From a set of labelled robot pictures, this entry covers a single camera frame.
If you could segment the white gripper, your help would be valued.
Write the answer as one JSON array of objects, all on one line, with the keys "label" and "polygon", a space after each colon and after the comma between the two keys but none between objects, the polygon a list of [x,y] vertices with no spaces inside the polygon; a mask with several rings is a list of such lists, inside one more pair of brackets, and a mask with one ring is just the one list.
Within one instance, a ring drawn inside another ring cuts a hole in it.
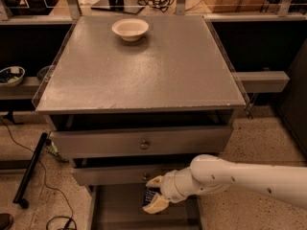
[{"label": "white gripper", "polygon": [[148,214],[157,214],[162,212],[169,206],[169,201],[172,203],[180,203],[186,199],[186,196],[181,194],[176,185],[177,170],[167,172],[165,175],[159,175],[146,183],[149,188],[159,188],[161,194],[156,194],[152,202],[143,206],[143,210]]}]

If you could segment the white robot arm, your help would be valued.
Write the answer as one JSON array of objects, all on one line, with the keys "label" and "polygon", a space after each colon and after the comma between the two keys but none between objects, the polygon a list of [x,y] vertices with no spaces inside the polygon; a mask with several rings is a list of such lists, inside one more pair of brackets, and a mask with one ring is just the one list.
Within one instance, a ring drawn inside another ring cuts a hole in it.
[{"label": "white robot arm", "polygon": [[307,168],[234,163],[213,155],[196,156],[187,168],[148,181],[143,210],[156,214],[188,196],[223,192],[235,185],[307,208]]}]

